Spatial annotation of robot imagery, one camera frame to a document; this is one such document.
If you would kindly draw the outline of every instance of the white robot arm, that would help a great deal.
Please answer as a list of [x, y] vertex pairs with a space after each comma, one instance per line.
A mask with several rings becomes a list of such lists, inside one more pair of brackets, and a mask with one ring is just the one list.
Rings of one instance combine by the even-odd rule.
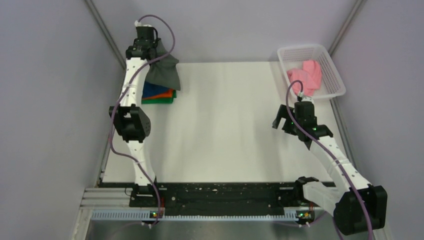
[[150, 134], [151, 123], [148, 116], [141, 109], [141, 103], [146, 75], [150, 68], [147, 63], [148, 60], [156, 57], [157, 33], [155, 39], [156, 30], [151, 25], [141, 25], [136, 21], [135, 26], [137, 28], [137, 38], [125, 52], [127, 58], [126, 73], [121, 95], [126, 93], [116, 110], [113, 124], [117, 133], [126, 142], [130, 155], [138, 161], [133, 162], [134, 183], [139, 187], [146, 187], [151, 182], [143, 174], [139, 165], [152, 181], [155, 180], [156, 175], [145, 148], [146, 137]]
[[298, 102], [289, 107], [290, 113], [299, 126], [328, 149], [334, 160], [318, 143], [304, 134], [293, 124], [285, 105], [281, 105], [272, 127], [277, 129], [282, 118], [286, 119], [282, 129], [305, 143], [309, 151], [321, 162], [333, 180], [336, 188], [324, 186], [314, 177], [300, 177], [295, 182], [295, 199], [300, 202], [313, 202], [334, 217], [338, 229], [345, 235], [367, 230], [365, 215], [340, 165], [355, 187], [369, 215], [373, 229], [383, 228], [386, 220], [387, 193], [382, 186], [373, 186], [352, 165], [343, 154], [333, 133], [326, 125], [318, 125], [315, 116], [314, 101], [300, 95]]

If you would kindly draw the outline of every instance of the white plastic basket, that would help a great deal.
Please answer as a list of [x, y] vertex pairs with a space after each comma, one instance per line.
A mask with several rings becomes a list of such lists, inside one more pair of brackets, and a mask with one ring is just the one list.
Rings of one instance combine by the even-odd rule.
[[[282, 67], [283, 75], [287, 86], [290, 85], [287, 71], [292, 68], [302, 69], [302, 63], [306, 60], [315, 60], [321, 65], [322, 81], [321, 88], [315, 90], [313, 99], [332, 99], [346, 93], [345, 85], [339, 72], [334, 66], [326, 48], [319, 44], [301, 45], [292, 47], [282, 47], [277, 51], [278, 59]], [[293, 90], [290, 90], [293, 97], [296, 97]]]

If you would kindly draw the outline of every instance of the white table surface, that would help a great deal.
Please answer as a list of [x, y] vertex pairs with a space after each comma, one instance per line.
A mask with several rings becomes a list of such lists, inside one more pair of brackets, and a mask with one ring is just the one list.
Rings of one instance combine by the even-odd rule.
[[[278, 62], [180, 63], [177, 70], [174, 102], [141, 106], [151, 120], [146, 147], [158, 182], [331, 181], [305, 144], [281, 130], [284, 119], [272, 128], [288, 87]], [[315, 101], [315, 115], [344, 151], [330, 101]], [[113, 144], [129, 153], [116, 133]], [[131, 161], [110, 152], [103, 182], [134, 182]]]

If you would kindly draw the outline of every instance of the gray wall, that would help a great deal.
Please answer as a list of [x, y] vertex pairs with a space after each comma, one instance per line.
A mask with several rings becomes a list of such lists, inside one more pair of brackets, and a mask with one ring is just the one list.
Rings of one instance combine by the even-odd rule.
[[123, 74], [83, 0], [2, 0], [0, 34], [0, 239], [69, 239]]
[[[355, 0], [93, 0], [124, 53], [136, 37], [134, 21], [164, 18], [175, 32], [182, 62], [277, 61], [283, 46], [329, 48]], [[167, 28], [146, 19], [172, 44]]]
[[362, 173], [388, 192], [396, 239], [423, 239], [424, 1], [368, 1], [334, 56]]

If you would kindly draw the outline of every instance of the green cloth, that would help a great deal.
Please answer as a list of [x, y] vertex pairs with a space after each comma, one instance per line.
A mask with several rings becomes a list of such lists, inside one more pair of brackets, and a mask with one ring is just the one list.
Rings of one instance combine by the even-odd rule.
[[172, 104], [174, 102], [174, 98], [177, 97], [177, 91], [172, 92], [172, 97], [162, 97], [155, 99], [142, 99], [141, 104]]

